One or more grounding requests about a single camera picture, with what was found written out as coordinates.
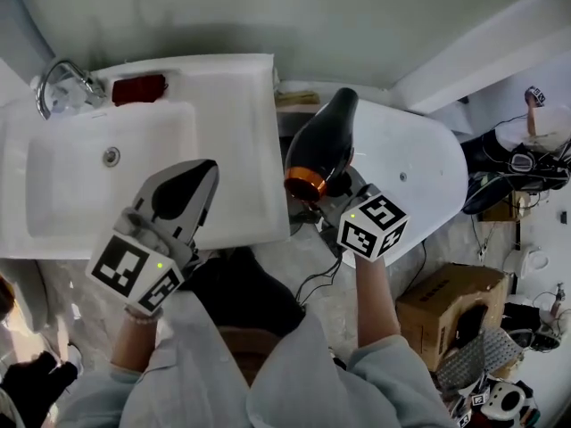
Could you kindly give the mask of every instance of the chrome faucet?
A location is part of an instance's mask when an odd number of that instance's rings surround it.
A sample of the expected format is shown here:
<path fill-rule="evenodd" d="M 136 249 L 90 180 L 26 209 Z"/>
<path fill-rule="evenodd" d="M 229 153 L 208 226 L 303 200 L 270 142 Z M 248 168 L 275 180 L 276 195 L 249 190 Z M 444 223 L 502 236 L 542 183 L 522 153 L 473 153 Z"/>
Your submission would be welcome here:
<path fill-rule="evenodd" d="M 106 97 L 103 84 L 96 78 L 93 78 L 89 71 L 82 70 L 75 63 L 68 59 L 54 59 L 51 61 L 42 76 L 36 88 L 36 106 L 37 111 L 44 120 L 48 120 L 52 113 L 47 109 L 46 105 L 46 84 L 52 72 L 57 68 L 62 67 L 68 71 L 78 82 L 81 88 L 86 92 L 86 103 L 92 104 L 95 107 L 99 106 Z"/>

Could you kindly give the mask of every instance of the light blue sleeve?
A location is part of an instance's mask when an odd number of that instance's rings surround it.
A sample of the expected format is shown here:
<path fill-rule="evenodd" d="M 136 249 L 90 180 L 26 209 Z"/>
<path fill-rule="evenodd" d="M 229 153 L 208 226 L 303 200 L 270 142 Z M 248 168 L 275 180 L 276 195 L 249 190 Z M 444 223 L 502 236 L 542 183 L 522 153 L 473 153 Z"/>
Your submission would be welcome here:
<path fill-rule="evenodd" d="M 396 409 L 403 428 L 452 428 L 428 369 L 402 336 L 353 352 L 347 371 L 375 385 Z"/>
<path fill-rule="evenodd" d="M 111 428 L 119 426 L 128 395 L 140 373 L 109 365 L 107 369 L 85 374 L 64 402 L 57 428 Z"/>

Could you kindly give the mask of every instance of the white sink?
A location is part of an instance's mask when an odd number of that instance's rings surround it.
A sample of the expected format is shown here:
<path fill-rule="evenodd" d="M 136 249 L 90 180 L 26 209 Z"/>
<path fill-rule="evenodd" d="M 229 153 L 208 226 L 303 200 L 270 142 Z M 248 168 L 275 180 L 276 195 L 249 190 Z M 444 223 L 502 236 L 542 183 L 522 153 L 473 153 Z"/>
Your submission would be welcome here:
<path fill-rule="evenodd" d="M 48 121 L 33 97 L 8 107 L 0 114 L 0 256 L 87 259 L 150 175 L 199 158 L 220 168 L 199 249 L 289 236 L 272 67 L 267 55 L 136 62 L 95 75 L 111 94 L 118 78 L 160 72 L 169 87 L 159 101 Z M 110 148 L 120 155 L 112 167 L 103 163 Z"/>

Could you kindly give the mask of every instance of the sink drain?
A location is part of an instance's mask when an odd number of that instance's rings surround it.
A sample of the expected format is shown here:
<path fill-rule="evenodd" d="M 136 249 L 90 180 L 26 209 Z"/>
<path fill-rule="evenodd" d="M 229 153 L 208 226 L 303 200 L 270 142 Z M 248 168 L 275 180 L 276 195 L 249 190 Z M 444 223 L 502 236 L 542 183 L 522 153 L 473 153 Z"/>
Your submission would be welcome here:
<path fill-rule="evenodd" d="M 114 167 L 119 163 L 121 158 L 121 153 L 116 147 L 110 147 L 103 153 L 103 164 L 106 167 Z"/>

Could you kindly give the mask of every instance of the tiled floor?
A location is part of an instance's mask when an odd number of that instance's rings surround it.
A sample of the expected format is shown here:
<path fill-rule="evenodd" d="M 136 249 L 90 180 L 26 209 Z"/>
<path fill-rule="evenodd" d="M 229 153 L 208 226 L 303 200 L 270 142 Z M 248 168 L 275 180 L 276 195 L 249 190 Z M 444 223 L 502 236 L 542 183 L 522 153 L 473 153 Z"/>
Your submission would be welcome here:
<path fill-rule="evenodd" d="M 476 231 L 480 242 L 492 231 L 484 263 L 492 268 L 501 268 L 512 248 L 515 226 L 476 223 Z M 470 218 L 458 215 L 426 240 L 426 264 L 418 280 L 430 275 L 447 261 L 479 265 L 478 249 Z M 335 262 L 315 229 L 308 225 L 286 242 L 259 245 L 254 251 L 266 271 L 292 291 L 297 290 L 306 276 L 322 272 Z M 394 298 L 405 290 L 423 258 L 424 252 L 418 245 L 389 267 Z M 50 342 L 56 344 L 58 330 L 61 337 L 69 334 L 83 352 L 88 370 L 101 366 L 109 359 L 120 328 L 122 305 L 85 278 L 86 264 L 77 260 L 40 261 L 53 318 L 59 318 L 59 327 L 50 328 L 46 335 Z M 327 280 L 312 282 L 317 285 Z M 309 293 L 311 287 L 308 284 L 304 293 Z M 315 291 L 309 303 L 318 313 L 331 346 L 342 358 L 346 358 L 356 346 L 354 270 L 342 265 L 334 285 Z"/>

